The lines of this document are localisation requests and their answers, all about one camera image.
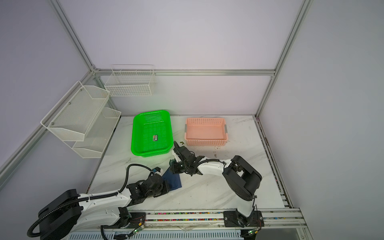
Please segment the dark blue paper napkin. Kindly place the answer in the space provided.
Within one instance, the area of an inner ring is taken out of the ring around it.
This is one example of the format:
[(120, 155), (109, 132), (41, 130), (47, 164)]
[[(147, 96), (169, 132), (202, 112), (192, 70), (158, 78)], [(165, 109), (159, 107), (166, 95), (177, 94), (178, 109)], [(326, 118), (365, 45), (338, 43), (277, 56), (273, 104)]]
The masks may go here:
[(174, 191), (182, 187), (181, 179), (179, 174), (174, 174), (171, 168), (168, 168), (162, 175), (162, 178), (168, 183), (169, 190)]

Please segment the green plastic basket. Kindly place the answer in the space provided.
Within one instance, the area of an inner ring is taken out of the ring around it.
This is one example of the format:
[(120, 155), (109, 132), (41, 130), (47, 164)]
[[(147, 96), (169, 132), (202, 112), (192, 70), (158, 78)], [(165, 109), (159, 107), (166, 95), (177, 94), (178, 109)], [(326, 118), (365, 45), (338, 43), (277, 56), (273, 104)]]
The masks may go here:
[(158, 110), (138, 114), (133, 119), (131, 152), (139, 157), (167, 154), (174, 144), (171, 116)]

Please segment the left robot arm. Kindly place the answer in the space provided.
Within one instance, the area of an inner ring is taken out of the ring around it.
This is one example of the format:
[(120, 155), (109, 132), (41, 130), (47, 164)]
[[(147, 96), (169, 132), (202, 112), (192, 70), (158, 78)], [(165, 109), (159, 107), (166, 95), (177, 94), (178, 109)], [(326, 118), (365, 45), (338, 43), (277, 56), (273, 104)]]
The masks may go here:
[(72, 232), (93, 228), (133, 229), (136, 233), (144, 226), (146, 213), (131, 213), (128, 208), (169, 191), (168, 181), (153, 171), (146, 180), (125, 182), (116, 191), (93, 195), (68, 190), (40, 210), (27, 235), (41, 240), (62, 240)]

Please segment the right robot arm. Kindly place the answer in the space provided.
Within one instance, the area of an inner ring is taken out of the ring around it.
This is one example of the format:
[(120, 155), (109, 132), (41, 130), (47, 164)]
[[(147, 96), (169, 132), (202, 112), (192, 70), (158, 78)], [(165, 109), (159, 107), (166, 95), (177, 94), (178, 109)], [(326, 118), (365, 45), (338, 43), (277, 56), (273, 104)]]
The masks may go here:
[(229, 160), (219, 160), (196, 156), (176, 142), (172, 154), (175, 158), (170, 161), (171, 173), (223, 177), (229, 188), (242, 200), (237, 207), (238, 215), (244, 218), (252, 215), (255, 210), (255, 193), (263, 177), (244, 158), (236, 155)]

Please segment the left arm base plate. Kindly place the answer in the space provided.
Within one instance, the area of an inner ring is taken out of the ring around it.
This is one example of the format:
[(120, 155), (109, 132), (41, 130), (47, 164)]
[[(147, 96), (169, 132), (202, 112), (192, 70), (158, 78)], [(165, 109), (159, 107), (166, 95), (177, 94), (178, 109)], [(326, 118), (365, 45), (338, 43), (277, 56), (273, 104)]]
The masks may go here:
[(147, 214), (145, 212), (128, 212), (121, 217), (121, 229), (136, 229), (146, 222)]

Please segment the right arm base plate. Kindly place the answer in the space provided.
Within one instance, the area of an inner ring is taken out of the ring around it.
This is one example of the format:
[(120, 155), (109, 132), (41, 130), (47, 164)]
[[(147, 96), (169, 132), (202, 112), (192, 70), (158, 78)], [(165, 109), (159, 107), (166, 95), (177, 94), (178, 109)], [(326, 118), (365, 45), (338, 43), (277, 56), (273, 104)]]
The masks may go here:
[(224, 224), (225, 227), (264, 227), (264, 218), (261, 211), (253, 210), (248, 217), (244, 217), (237, 210), (224, 211)]

